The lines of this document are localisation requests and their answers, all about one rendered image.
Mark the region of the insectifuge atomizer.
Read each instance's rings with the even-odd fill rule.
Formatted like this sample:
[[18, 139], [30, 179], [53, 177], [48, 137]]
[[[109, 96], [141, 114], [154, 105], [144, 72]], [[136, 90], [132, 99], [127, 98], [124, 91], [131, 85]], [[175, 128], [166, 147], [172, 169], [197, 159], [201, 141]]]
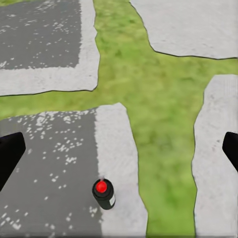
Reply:
[[101, 208], [110, 210], [115, 205], [115, 190], [112, 183], [104, 177], [99, 175], [100, 179], [93, 184], [92, 193]]

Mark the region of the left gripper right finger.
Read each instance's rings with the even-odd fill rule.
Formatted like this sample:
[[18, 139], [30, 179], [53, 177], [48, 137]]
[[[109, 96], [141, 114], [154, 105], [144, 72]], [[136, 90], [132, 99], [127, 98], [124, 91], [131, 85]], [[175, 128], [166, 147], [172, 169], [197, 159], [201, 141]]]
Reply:
[[228, 131], [222, 149], [238, 172], [238, 134]]

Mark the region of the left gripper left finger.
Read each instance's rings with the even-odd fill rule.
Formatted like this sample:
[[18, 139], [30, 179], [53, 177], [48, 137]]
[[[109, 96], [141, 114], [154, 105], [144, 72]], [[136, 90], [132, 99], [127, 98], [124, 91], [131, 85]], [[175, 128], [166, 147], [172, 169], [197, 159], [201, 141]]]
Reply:
[[0, 137], [0, 192], [26, 151], [21, 132]]

